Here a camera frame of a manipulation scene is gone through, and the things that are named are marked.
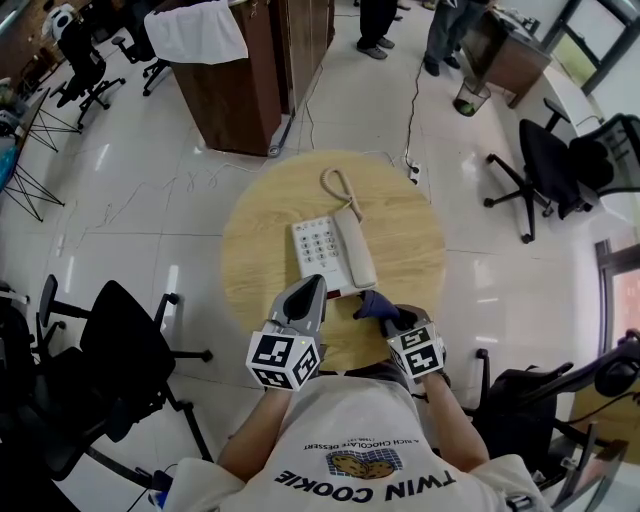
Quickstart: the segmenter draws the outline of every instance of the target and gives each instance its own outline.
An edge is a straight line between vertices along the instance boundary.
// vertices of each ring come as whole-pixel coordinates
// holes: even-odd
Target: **jeans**
[[[429,29],[424,60],[438,64],[453,54],[455,47],[469,28],[480,20],[486,8],[486,5],[470,0],[458,0],[456,8],[440,2]]]

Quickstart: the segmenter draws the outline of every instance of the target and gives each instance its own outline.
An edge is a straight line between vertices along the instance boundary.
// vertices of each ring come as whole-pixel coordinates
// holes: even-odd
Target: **trash can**
[[[489,98],[489,88],[480,84],[477,78],[468,76],[464,79],[458,96],[453,100],[453,106],[463,116],[473,117]]]

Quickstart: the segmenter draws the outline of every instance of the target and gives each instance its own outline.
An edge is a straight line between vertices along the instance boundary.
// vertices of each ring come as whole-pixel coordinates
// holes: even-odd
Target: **cookie graphic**
[[[369,471],[364,475],[364,480],[375,480],[377,478],[384,478],[385,476],[389,476],[393,473],[394,468],[393,465],[386,460],[380,460],[376,462],[369,462],[367,464],[369,466]]]
[[[340,471],[356,478],[364,478],[369,470],[367,464],[351,455],[334,455],[331,457],[331,462]]]

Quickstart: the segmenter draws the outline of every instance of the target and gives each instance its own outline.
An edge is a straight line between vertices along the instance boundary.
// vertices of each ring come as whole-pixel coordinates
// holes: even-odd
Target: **chair base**
[[[515,199],[516,197],[522,197],[527,206],[527,217],[529,219],[529,233],[522,235],[520,239],[522,243],[528,244],[533,242],[536,239],[536,221],[535,221],[535,211],[533,209],[533,203],[538,203],[545,210],[542,213],[543,217],[549,217],[553,214],[553,208],[551,206],[551,202],[545,200],[538,191],[535,190],[533,183],[531,180],[527,178],[523,178],[516,171],[514,171],[504,160],[502,160],[499,156],[491,153],[487,156],[487,163],[496,162],[504,171],[509,175],[509,177],[514,181],[514,183],[518,186],[518,190],[515,192],[511,192],[505,196],[499,197],[497,199],[486,198],[484,200],[485,208],[493,208],[495,205],[504,203],[506,201],[510,201],[511,199]]]
[[[78,129],[82,130],[84,128],[84,125],[82,124],[82,119],[84,119],[84,116],[87,114],[87,112],[89,111],[89,108],[91,107],[91,105],[93,105],[94,102],[100,105],[104,110],[109,110],[109,107],[111,107],[111,105],[108,103],[104,103],[100,99],[100,95],[103,92],[107,91],[108,89],[111,89],[111,87],[113,87],[114,85],[117,85],[117,84],[124,85],[126,83],[127,81],[124,78],[118,78],[116,80],[112,80],[111,82],[105,80],[101,82],[100,85],[98,85],[97,87],[92,87],[91,89],[89,89],[88,91],[89,97],[85,99],[82,103],[80,103],[81,114],[77,121]]]
[[[147,78],[149,76],[149,73],[151,73],[151,76],[149,77],[149,80],[147,80],[147,83],[144,84],[144,90],[142,91],[143,96],[149,96],[151,94],[149,87],[155,81],[155,79],[158,78],[158,75],[160,75],[160,73],[162,73],[162,71],[164,71],[164,69],[167,67],[169,67],[168,61],[158,59],[153,64],[151,64],[151,66],[144,68],[142,76]]]

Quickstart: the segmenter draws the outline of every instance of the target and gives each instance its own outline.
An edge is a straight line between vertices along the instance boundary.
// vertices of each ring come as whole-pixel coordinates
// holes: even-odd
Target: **white cloth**
[[[265,468],[247,484],[196,459],[180,462],[165,512],[509,511],[551,509],[520,457],[471,473],[436,456],[411,396],[392,382],[327,376],[295,396]]]
[[[42,37],[51,36],[56,41],[60,41],[62,31],[71,23],[75,12],[76,10],[69,4],[62,4],[51,9],[42,24]]]
[[[150,13],[144,26],[158,58],[169,62],[220,64],[249,56],[227,0]]]

